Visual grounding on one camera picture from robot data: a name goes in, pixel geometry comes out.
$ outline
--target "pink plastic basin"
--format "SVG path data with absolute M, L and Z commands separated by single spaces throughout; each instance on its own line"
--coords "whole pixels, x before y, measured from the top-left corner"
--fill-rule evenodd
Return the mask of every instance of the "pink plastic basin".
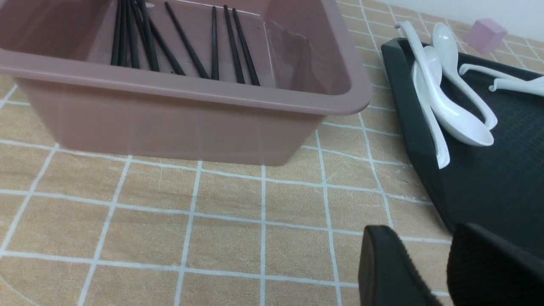
M 161 72 L 143 55 L 142 70 L 109 65 L 113 0 L 0 0 L 0 73 L 61 146 L 110 154 L 279 166 L 326 116 L 368 105 L 370 82 L 334 1 L 195 1 L 169 3 L 208 73 L 218 7 L 221 81 L 197 77 L 153 0 L 149 16 L 187 76 L 170 73 L 158 46 Z M 235 83 L 224 4 L 238 10 L 261 87 Z

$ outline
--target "black chopstick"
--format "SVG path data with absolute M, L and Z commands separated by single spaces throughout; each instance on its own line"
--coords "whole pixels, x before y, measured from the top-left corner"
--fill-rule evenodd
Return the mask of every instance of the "black chopstick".
M 128 0 L 128 1 L 131 4 L 132 14 L 136 22 L 136 27 L 138 28 L 138 32 L 140 32 L 141 42 L 144 45 L 144 51 L 145 51 L 145 57 L 147 58 L 147 63 L 149 64 L 149 67 L 151 67 L 151 57 L 150 57 L 149 50 L 147 49 L 148 45 L 145 38 L 144 25 L 141 22 L 141 16 L 138 9 L 139 4 L 135 0 Z
M 217 52 L 217 8 L 212 7 L 212 79 L 219 80 L 219 56 Z
M 255 66 L 253 65 L 253 59 L 249 53 L 248 43 L 245 40 L 244 32 L 242 31 L 242 24 L 238 18 L 238 13 L 236 9 L 232 9 L 232 16 L 234 16 L 234 22 L 236 23 L 236 28 L 238 29 L 238 36 L 240 36 L 240 42 L 242 43 L 242 49 L 244 50 L 245 62 L 248 64 L 249 77 L 251 78 L 251 84 L 256 86 L 261 86 L 259 83 L 259 78 L 257 77 L 257 71 L 255 71 Z
M 147 49 L 149 51 L 149 58 L 151 60 L 151 70 L 159 72 L 159 61 L 157 59 L 157 51 L 155 50 L 155 43 L 153 42 L 153 36 L 151 34 L 151 26 L 149 25 L 149 15 L 147 14 L 147 7 L 145 6 L 144 0 L 139 0 L 140 10 L 142 14 L 142 24 L 145 34 L 145 43 L 147 44 Z
M 228 39 L 231 42 L 232 60 L 234 61 L 234 69 L 236 71 L 236 82 L 245 84 L 244 73 L 242 72 L 242 65 L 240 64 L 240 57 L 238 55 L 238 48 L 236 47 L 236 39 L 234 38 L 234 31 L 232 30 L 231 17 L 228 14 L 228 6 L 224 5 L 223 8 L 225 9 Z
M 134 14 L 132 12 L 132 5 L 130 1 L 132 0 L 123 0 L 125 1 L 126 7 L 126 20 L 127 20 L 127 31 L 128 31 L 128 42 L 131 50 L 131 67 L 135 69 L 140 69 L 140 59 L 138 57 L 138 46 L 137 46 L 137 35 L 134 31 Z
M 119 34 L 121 29 L 121 0 L 117 0 L 117 13 L 115 14 L 115 29 L 113 32 L 113 47 L 111 65 L 119 63 Z
M 121 24 L 119 27 L 119 62 L 121 67 L 127 66 L 127 2 L 121 1 Z
M 185 75 L 185 72 L 183 69 L 181 69 L 180 64 L 177 62 L 176 57 L 172 54 L 170 51 L 170 48 L 168 48 L 168 45 L 164 41 L 163 37 L 160 35 L 159 30 L 149 18 L 149 25 L 151 26 L 151 32 L 153 32 L 153 35 L 157 39 L 157 42 L 159 43 L 160 48 L 163 50 L 164 55 L 166 55 L 166 58 L 168 59 L 168 62 L 170 63 L 170 66 L 172 66 L 172 69 L 174 70 L 174 73 L 177 75 Z
M 177 33 L 180 35 L 181 40 L 183 41 L 183 44 L 185 45 L 185 48 L 187 49 L 187 52 L 189 53 L 189 56 L 191 57 L 191 60 L 193 61 L 193 64 L 195 65 L 195 68 L 199 73 L 199 76 L 201 78 L 209 78 L 208 73 L 206 73 L 204 66 L 202 66 L 202 63 L 199 60 L 199 57 L 196 55 L 196 52 L 193 49 L 193 46 L 189 42 L 189 39 L 185 35 L 185 32 L 183 31 L 183 29 L 181 28 L 181 25 L 178 22 L 176 15 L 174 14 L 174 11 L 172 10 L 172 7 L 170 7 L 170 4 L 168 2 L 164 2 L 164 5 L 166 6 L 166 10 L 168 11 L 168 14 L 170 15 L 170 18 L 172 19 L 172 22 L 174 23 L 174 26 L 176 27 Z

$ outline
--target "pink block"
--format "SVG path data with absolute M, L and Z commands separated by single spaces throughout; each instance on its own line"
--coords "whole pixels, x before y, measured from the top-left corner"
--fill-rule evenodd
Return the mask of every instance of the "pink block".
M 505 28 L 491 19 L 479 19 L 468 31 L 465 42 L 480 53 L 489 53 L 500 45 L 507 33 Z

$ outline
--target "white wall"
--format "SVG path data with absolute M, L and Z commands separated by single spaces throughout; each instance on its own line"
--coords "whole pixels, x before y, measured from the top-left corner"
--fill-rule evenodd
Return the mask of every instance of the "white wall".
M 544 0 L 379 0 L 473 24 L 491 18 L 508 33 L 544 41 Z

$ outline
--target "white spoon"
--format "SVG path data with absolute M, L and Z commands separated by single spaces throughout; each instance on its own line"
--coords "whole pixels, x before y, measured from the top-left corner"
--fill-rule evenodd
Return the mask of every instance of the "white spoon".
M 459 61 L 459 53 L 457 50 L 457 42 L 452 30 L 444 23 L 437 23 L 432 30 L 432 46 L 438 52 L 444 75 L 459 87 L 469 99 L 476 105 L 478 110 L 484 115 L 485 126 L 488 130 L 493 129 L 497 125 L 497 116 L 489 108 L 489 106 L 480 98 L 480 96 L 459 76 L 457 72 L 457 64 Z
M 494 139 L 487 127 L 473 114 L 450 100 L 434 80 L 425 52 L 416 30 L 409 21 L 399 22 L 395 28 L 401 28 L 408 38 L 416 61 L 422 69 L 425 84 L 429 90 L 431 108 L 442 127 L 460 142 L 472 146 L 490 146 Z
M 525 81 L 523 79 L 517 78 L 515 76 L 507 75 L 503 72 L 500 72 L 491 68 L 487 68 L 487 67 L 479 66 L 479 65 L 472 65 L 472 64 L 462 64 L 461 67 L 459 68 L 459 75 L 460 76 L 464 75 L 468 70 L 478 71 L 483 74 L 487 74 L 496 78 L 513 79 L 515 81 L 522 81 L 527 83 L 540 83 L 544 81 L 544 76 L 538 77 L 536 79 L 532 79 L 531 81 Z
M 515 79 L 503 79 L 496 78 L 493 85 L 489 86 L 489 91 L 495 91 L 497 89 L 506 89 L 517 91 L 519 93 L 533 94 L 537 96 L 544 96 L 544 86 L 538 83 L 518 81 Z
M 438 54 L 436 54 L 436 51 L 431 46 L 423 48 L 423 51 L 425 52 L 425 57 L 429 63 L 429 68 L 431 69 L 433 78 L 438 84 L 440 84 L 442 81 L 442 67 L 438 61 Z M 427 88 L 421 67 L 418 65 L 417 61 L 415 61 L 412 66 L 412 80 L 413 85 L 416 88 L 419 104 L 423 111 L 423 115 L 425 116 L 425 121 L 427 121 L 427 126 L 429 127 L 432 140 L 435 143 L 438 168 L 442 169 L 450 162 L 448 145 L 446 144 L 446 140 L 444 139 L 444 134 L 442 134 L 440 125 L 438 125 L 438 121 L 436 121 L 436 117 L 432 112 L 429 101 L 429 89 Z

